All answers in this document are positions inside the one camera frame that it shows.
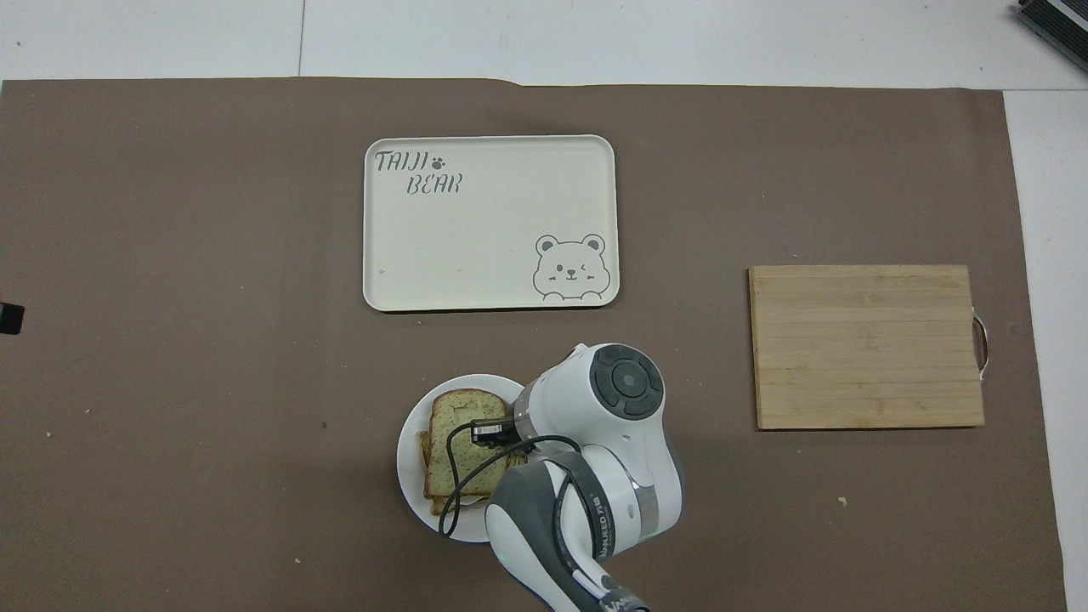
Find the wooden cutting board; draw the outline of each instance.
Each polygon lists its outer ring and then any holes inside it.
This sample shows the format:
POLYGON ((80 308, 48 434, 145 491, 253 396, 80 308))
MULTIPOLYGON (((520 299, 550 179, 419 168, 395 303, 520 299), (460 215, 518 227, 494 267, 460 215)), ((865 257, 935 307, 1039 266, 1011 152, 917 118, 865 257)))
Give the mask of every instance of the wooden cutting board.
POLYGON ((982 425, 965 266, 749 271, 761 429, 982 425))

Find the tray with bear drawing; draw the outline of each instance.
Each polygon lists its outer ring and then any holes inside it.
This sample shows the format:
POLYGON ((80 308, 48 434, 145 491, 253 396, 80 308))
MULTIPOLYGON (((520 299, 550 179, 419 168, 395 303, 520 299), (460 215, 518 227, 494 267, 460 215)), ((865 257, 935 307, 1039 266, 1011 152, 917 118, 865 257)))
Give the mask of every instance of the tray with bear drawing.
POLYGON ((362 223, 378 310, 592 307, 619 292, 616 162, 601 136, 378 140, 362 223))

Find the cartoon bear face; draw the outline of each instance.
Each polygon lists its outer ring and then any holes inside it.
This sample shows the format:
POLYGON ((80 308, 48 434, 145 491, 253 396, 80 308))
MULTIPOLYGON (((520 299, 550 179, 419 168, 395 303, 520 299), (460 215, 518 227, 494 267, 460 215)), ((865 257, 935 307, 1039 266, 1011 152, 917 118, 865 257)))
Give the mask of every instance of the cartoon bear face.
POLYGON ((597 234, 590 234, 581 242, 559 242, 551 235, 536 238, 540 261, 533 274, 533 286, 545 299, 549 296, 564 299, 581 299, 586 295, 601 297, 611 283, 611 274, 605 269, 604 250, 605 241, 597 234))

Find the cutting board handle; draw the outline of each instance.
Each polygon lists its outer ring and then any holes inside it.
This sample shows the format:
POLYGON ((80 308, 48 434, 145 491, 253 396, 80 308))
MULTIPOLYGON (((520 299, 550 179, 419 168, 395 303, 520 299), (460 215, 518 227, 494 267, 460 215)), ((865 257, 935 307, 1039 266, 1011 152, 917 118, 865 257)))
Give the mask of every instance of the cutting board handle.
POLYGON ((978 379, 986 375, 986 366, 990 365, 990 345, 986 332, 986 323, 978 316, 978 310, 974 311, 972 327, 975 336, 975 362, 978 364, 978 379))

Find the white robotic arm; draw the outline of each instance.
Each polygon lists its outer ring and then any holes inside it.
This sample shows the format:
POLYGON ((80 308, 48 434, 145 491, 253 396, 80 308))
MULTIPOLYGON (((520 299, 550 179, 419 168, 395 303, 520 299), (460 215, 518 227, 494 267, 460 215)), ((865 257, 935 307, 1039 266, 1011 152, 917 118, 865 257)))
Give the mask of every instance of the white robotic arm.
POLYGON ((515 402, 522 440, 542 441, 508 472, 485 511, 504 567, 556 611, 648 611, 599 563, 680 516, 679 465, 662 429, 657 367, 622 344, 578 345, 515 402))

